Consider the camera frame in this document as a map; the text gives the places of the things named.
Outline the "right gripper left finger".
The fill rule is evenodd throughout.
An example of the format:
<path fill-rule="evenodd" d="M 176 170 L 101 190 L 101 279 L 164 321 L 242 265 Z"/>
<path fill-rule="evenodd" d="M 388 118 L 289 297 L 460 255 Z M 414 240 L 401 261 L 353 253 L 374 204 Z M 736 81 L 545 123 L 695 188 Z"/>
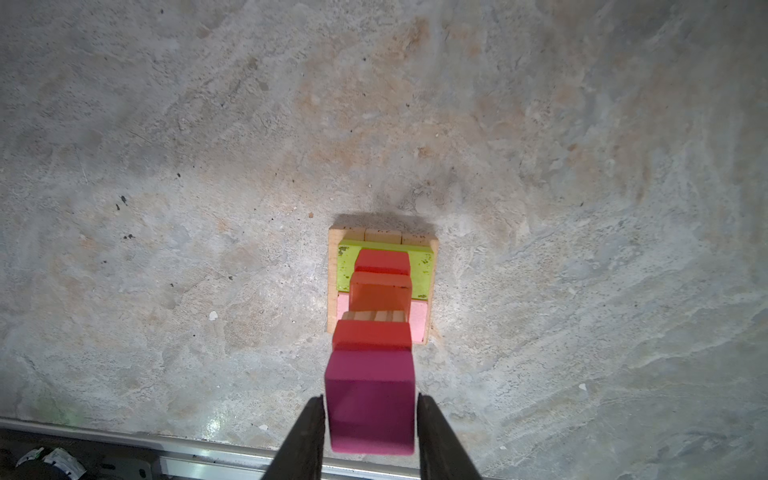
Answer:
<path fill-rule="evenodd" d="M 320 480 L 325 444 L 322 395 L 309 399 L 274 456 L 263 480 Z"/>

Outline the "magenta cube block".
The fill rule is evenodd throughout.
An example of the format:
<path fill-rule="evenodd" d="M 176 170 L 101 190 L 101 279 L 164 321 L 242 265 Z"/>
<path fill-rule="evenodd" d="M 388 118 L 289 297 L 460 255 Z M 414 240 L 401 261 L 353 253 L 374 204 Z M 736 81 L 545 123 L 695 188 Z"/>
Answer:
<path fill-rule="evenodd" d="M 331 449 L 408 456 L 415 451 L 416 381 L 409 350 L 337 350 L 325 371 Z"/>

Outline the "natural wood block 31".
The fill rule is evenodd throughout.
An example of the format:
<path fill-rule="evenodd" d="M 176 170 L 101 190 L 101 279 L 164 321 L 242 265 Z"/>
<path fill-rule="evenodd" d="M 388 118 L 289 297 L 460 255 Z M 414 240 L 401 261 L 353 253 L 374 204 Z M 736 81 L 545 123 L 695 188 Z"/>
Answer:
<path fill-rule="evenodd" d="M 332 334 L 337 323 L 337 259 L 338 245 L 345 239 L 363 240 L 364 227 L 332 226 L 328 231 L 328 313 L 326 331 Z"/>

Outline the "natural wood block 29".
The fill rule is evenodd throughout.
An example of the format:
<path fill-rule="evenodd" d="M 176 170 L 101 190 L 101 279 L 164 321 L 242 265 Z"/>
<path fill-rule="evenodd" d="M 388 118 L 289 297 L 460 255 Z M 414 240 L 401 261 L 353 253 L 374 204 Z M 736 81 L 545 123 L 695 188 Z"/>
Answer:
<path fill-rule="evenodd" d="M 396 230 L 382 230 L 368 228 L 364 232 L 364 240 L 367 242 L 401 244 L 402 233 Z"/>

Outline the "orange rectangular block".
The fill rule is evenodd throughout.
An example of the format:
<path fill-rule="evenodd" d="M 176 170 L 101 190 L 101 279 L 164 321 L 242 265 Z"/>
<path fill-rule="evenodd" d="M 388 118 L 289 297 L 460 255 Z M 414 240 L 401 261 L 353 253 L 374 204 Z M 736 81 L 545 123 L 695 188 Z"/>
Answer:
<path fill-rule="evenodd" d="M 410 311 L 412 281 L 407 275 L 355 272 L 350 281 L 351 311 Z"/>

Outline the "red arch block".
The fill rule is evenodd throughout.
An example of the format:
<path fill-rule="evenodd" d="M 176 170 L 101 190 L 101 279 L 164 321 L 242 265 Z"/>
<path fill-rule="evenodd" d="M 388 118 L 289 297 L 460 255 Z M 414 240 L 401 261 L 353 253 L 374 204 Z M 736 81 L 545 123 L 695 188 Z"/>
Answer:
<path fill-rule="evenodd" d="M 355 261 L 354 271 L 410 276 L 409 254 L 398 251 L 362 249 Z"/>

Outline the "small ridged natural block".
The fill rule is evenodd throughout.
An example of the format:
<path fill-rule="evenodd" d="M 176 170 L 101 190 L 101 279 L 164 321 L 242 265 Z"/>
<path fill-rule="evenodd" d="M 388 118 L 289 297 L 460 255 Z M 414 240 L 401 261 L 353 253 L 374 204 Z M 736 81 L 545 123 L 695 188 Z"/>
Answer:
<path fill-rule="evenodd" d="M 403 310 L 378 310 L 378 311 L 347 311 L 342 320 L 376 321 L 406 323 L 407 316 Z"/>

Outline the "lime green rectangular block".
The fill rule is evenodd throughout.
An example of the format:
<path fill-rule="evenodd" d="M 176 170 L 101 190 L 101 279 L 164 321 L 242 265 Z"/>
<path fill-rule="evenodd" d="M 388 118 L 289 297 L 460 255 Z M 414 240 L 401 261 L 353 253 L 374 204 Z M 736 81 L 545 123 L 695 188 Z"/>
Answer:
<path fill-rule="evenodd" d="M 343 239 L 337 246 L 336 290 L 348 293 L 355 262 L 364 249 L 405 252 L 409 256 L 412 298 L 427 301 L 432 291 L 435 253 L 429 246 Z"/>

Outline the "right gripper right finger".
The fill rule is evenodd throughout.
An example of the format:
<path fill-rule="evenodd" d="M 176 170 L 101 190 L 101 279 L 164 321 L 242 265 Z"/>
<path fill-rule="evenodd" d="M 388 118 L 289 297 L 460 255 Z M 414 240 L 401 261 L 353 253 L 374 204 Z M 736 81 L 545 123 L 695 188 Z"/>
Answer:
<path fill-rule="evenodd" d="M 482 480 L 435 400 L 420 393 L 416 429 L 422 480 Z"/>

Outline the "red square block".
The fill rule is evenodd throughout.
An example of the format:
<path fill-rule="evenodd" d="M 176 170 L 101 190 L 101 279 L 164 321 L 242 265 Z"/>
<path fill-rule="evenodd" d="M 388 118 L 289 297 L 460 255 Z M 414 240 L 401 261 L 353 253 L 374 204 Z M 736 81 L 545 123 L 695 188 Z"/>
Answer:
<path fill-rule="evenodd" d="M 412 345 L 404 322 L 339 320 L 332 336 L 333 351 L 410 351 Z"/>

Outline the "pink rectangular block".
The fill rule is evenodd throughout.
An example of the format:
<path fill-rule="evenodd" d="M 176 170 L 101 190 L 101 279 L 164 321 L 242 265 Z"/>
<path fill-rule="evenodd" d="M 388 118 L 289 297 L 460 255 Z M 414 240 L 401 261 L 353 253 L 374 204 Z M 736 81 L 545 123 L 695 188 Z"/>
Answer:
<path fill-rule="evenodd" d="M 349 310 L 350 295 L 339 292 L 336 299 L 336 320 L 341 320 Z M 410 305 L 409 324 L 414 345 L 425 344 L 428 340 L 429 303 L 422 300 L 412 300 Z"/>

